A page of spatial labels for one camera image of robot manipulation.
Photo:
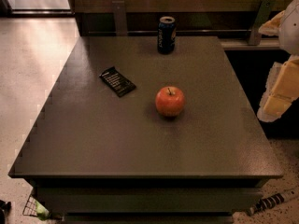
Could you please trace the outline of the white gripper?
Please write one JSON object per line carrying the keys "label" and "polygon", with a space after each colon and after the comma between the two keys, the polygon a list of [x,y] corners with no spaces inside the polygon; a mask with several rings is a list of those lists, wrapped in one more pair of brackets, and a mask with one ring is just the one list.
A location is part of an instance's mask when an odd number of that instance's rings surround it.
{"label": "white gripper", "polygon": [[262,24],[258,33],[278,36],[279,47],[292,55],[285,63],[274,62],[259,104],[258,119],[274,122],[299,98],[299,0]]}

